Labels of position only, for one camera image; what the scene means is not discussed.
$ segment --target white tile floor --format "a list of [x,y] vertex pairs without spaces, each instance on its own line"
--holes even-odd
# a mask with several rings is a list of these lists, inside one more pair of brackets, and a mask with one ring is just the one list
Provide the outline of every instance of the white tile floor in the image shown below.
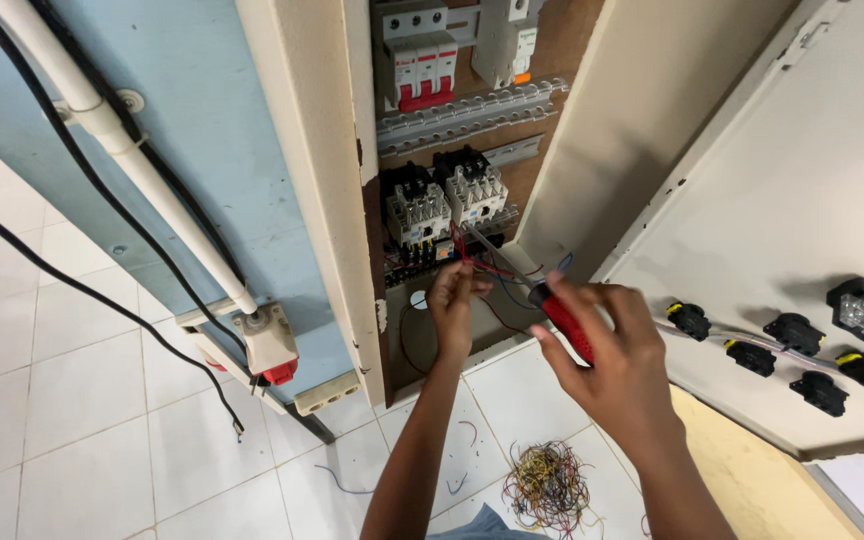
[[[0,220],[198,357],[161,303],[1,161]],[[373,489],[414,400],[373,409],[356,394],[330,405],[319,418],[338,439],[326,447],[216,375],[246,426],[241,443],[198,370],[0,240],[0,538],[356,537],[371,496],[343,493],[315,466],[345,489]],[[509,448],[551,439],[594,465],[584,521],[604,518],[606,538],[641,538],[635,471],[534,344],[462,378],[429,533],[467,523],[483,503],[518,529],[501,497]],[[451,495],[447,483],[461,488]],[[602,534],[596,524],[575,537]]]

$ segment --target power cable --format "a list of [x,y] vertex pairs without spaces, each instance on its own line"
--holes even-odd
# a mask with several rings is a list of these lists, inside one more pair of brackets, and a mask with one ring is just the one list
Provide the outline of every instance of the power cable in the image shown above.
[[208,367],[206,367],[203,364],[193,360],[192,358],[186,356],[185,354],[179,352],[178,349],[176,349],[168,341],[166,341],[165,338],[162,337],[162,334],[160,334],[159,331],[154,326],[149,324],[145,319],[140,318],[135,313],[132,313],[131,311],[127,310],[125,307],[116,303],[115,301],[110,300],[108,297],[106,297],[102,293],[96,291],[95,289],[92,289],[91,287],[81,283],[80,281],[73,279],[70,276],[66,276],[66,274],[57,270],[54,266],[52,266],[51,264],[46,262],[44,259],[42,259],[42,257],[38,256],[35,251],[32,251],[32,249],[30,249],[29,246],[25,245],[22,242],[22,240],[18,239],[18,236],[13,234],[10,230],[8,230],[6,227],[4,227],[1,223],[0,223],[0,237],[2,238],[2,240],[5,240],[6,242],[8,242],[8,244],[10,244],[11,247],[18,250],[18,252],[20,254],[22,254],[23,257],[28,259],[32,264],[34,264],[35,266],[37,266],[41,270],[45,271],[46,273],[48,273],[53,278],[66,284],[67,286],[69,286],[72,289],[76,289],[80,292],[87,294],[88,296],[94,298],[95,300],[98,300],[99,302],[105,304],[109,308],[112,308],[115,312],[123,315],[128,320],[136,323],[138,326],[145,329],[153,338],[155,338],[155,341],[158,341],[158,343],[161,344],[162,347],[165,347],[165,349],[168,350],[170,353],[172,353],[173,355],[179,357],[180,359],[198,367],[198,369],[201,369],[202,371],[204,371],[205,374],[208,375],[210,381],[212,382],[212,385],[215,387],[215,390],[219,393],[219,400],[222,402],[222,405],[225,407],[225,410],[228,411],[228,414],[232,415],[232,424],[235,427],[236,433],[241,435],[242,433],[245,432],[245,426],[243,426],[242,423],[239,422],[239,417],[235,415],[235,411],[229,405],[229,402],[226,401],[226,395],[222,391],[222,386],[219,385],[219,381],[215,378],[215,375],[212,374],[212,371]]
[[45,117],[48,118],[49,123],[52,124],[55,133],[58,135],[58,138],[65,145],[65,148],[68,150],[69,154],[72,155],[72,159],[75,160],[78,168],[81,169],[81,172],[85,175],[85,178],[88,178],[92,186],[102,195],[102,198],[108,202],[115,210],[118,215],[122,216],[122,219],[126,221],[126,223],[131,226],[136,233],[138,233],[139,237],[142,240],[145,240],[146,243],[149,244],[152,251],[162,259],[162,262],[172,271],[175,279],[179,282],[185,292],[192,299],[192,302],[195,303],[196,307],[205,315],[205,318],[208,319],[210,323],[216,326],[221,332],[223,332],[226,336],[232,339],[236,345],[238,345],[239,349],[242,351],[243,356],[248,356],[246,353],[246,346],[242,343],[242,340],[239,339],[235,333],[220,324],[218,320],[216,320],[215,316],[212,315],[209,308],[206,304],[199,298],[199,295],[196,294],[195,290],[192,289],[192,286],[186,280],[186,277],[183,275],[182,271],[179,270],[179,267],[172,260],[172,257],[162,249],[162,245],[156,241],[149,231],[142,227],[142,225],[138,222],[135,216],[131,215],[126,207],[119,202],[118,199],[115,198],[115,195],[109,188],[102,182],[102,178],[99,178],[99,175],[96,174],[95,169],[92,168],[91,163],[86,158],[86,155],[82,152],[82,149],[79,148],[79,145],[76,143],[75,138],[72,137],[72,133],[69,132],[68,128],[66,128],[66,123],[63,121],[61,117],[59,117],[59,113],[56,112],[52,101],[49,99],[48,93],[45,91],[45,88],[42,87],[42,83],[39,78],[36,77],[36,73],[32,70],[29,65],[29,62],[25,59],[25,56],[18,50],[16,43],[9,38],[9,35],[0,25],[0,47],[3,52],[6,53],[8,59],[11,60],[12,64],[15,66],[15,69],[18,70],[19,75],[25,81],[26,85],[29,87],[32,96],[34,96],[35,101],[38,102],[39,106],[42,108],[42,112],[45,114]]
[[[106,80],[106,77],[89,59],[89,56],[83,50],[82,45],[78,43],[75,36],[68,29],[66,23],[59,16],[56,9],[49,4],[48,0],[31,0],[31,6],[35,8],[38,15],[45,21],[45,24],[48,25],[49,29],[52,30],[55,38],[58,39],[62,44],[62,47],[65,48],[65,51],[72,57],[72,60],[75,61],[82,73],[85,74],[85,77],[90,80],[92,86],[94,86],[96,91],[99,92],[99,95],[101,95],[102,98],[111,105],[115,114],[120,120],[122,120],[122,127],[125,128],[126,133],[128,133],[128,136],[132,141],[141,141],[143,134],[142,130],[138,127],[136,118],[134,118],[126,108],[126,104],[122,103],[119,95],[115,92],[112,85],[109,84],[109,81]],[[207,215],[206,211],[203,210],[199,201],[196,200],[195,196],[192,195],[175,171],[173,171],[172,168],[162,159],[162,156],[156,152],[156,149],[151,142],[146,141],[144,144],[139,146],[139,150],[142,151],[142,154],[145,154],[145,157],[149,159],[149,162],[155,171],[157,171],[162,179],[165,180],[173,190],[175,190],[178,197],[186,203],[186,206],[188,206],[189,210],[192,211],[192,214],[196,216],[199,225],[201,225],[205,232],[210,236],[215,247],[222,254],[222,258],[225,259],[228,267],[231,268],[232,273],[235,274],[235,277],[238,278],[240,282],[245,283],[245,275],[242,273],[242,269],[239,268],[238,263],[235,261],[232,251],[226,242],[222,240],[222,236],[219,234],[218,229],[216,229],[212,224],[209,215]]]

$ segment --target hand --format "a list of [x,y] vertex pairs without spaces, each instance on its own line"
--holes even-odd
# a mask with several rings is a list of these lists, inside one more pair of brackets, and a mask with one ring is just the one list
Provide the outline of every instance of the hand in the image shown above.
[[[546,278],[575,315],[595,355],[595,367],[579,365],[542,325],[532,334],[558,384],[641,467],[670,445],[685,445],[686,429],[672,409],[666,375],[666,343],[636,289],[594,284],[576,287],[558,273]],[[609,329],[595,306],[606,309]]]
[[438,338],[438,358],[447,356],[464,362],[473,350],[473,294],[485,296],[493,285],[473,278],[470,260],[453,262],[438,270],[435,282],[425,293]]

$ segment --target screwdriver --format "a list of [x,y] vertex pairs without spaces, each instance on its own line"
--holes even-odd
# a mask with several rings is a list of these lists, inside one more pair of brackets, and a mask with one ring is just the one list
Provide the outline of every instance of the screwdriver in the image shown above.
[[492,245],[492,242],[487,240],[485,235],[475,229],[475,227],[466,226],[465,229],[475,240],[482,242],[482,245],[492,254],[492,258],[496,264],[501,264],[503,267],[508,268],[516,279],[529,288],[529,303],[545,312],[549,320],[552,321],[552,324],[555,325],[555,328],[565,336],[565,339],[572,345],[572,348],[575,349],[579,357],[588,365],[593,365],[593,346],[586,339],[586,333],[582,331],[579,321],[566,308],[562,300],[552,292],[552,289],[545,283],[534,283],[532,279],[522,274],[522,270],[517,268],[515,264],[510,263],[509,259],[503,256],[496,246]]

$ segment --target chipped paint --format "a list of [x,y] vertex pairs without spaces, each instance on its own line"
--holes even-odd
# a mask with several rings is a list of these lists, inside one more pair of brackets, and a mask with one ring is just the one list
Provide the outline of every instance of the chipped paint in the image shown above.
[[389,312],[385,305],[385,299],[379,298],[375,301],[375,318],[378,320],[378,333],[385,332],[385,327],[388,324]]

